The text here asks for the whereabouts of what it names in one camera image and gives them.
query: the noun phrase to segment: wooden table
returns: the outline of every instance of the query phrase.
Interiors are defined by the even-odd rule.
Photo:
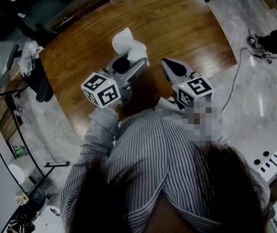
[[[187,62],[211,77],[236,64],[231,47],[204,0],[114,0],[85,15],[61,33],[40,57],[52,89],[80,137],[94,105],[80,85],[117,54],[112,38],[129,27],[147,47],[150,66],[132,85],[122,117],[133,115],[172,94],[161,68],[164,57]]]

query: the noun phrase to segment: black dot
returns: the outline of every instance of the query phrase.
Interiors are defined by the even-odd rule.
[[[259,159],[257,159],[257,160],[254,161],[254,164],[257,166],[257,165],[260,164],[260,162],[261,162],[261,161],[260,161]]]

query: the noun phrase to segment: white cube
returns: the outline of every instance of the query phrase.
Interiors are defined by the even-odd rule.
[[[214,93],[210,81],[203,77],[177,84],[174,88],[177,92],[177,101],[184,106],[189,106],[202,97],[205,97],[206,100],[212,100]]]
[[[121,98],[115,80],[92,73],[81,85],[86,97],[95,105],[104,108]]]

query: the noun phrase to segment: hair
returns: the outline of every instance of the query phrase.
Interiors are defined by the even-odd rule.
[[[231,147],[197,147],[196,172],[206,171],[208,190],[200,187],[202,197],[215,220],[221,223],[222,233],[264,233],[267,214],[250,180],[244,161]],[[119,172],[110,181],[103,161],[96,157],[85,165],[85,177],[73,209],[70,233],[80,233],[87,226],[88,232],[131,232],[128,213],[127,190],[137,175],[137,165]]]

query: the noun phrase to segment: crumpled paper towel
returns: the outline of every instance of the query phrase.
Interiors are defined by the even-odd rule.
[[[124,29],[113,37],[113,48],[118,54],[129,51],[128,60],[131,65],[143,58],[148,60],[146,46],[133,39],[133,35],[129,28]]]
[[[43,47],[38,45],[36,41],[25,42],[21,59],[18,62],[23,77],[25,75],[30,76],[33,70],[32,62],[39,58],[39,53],[42,49]]]

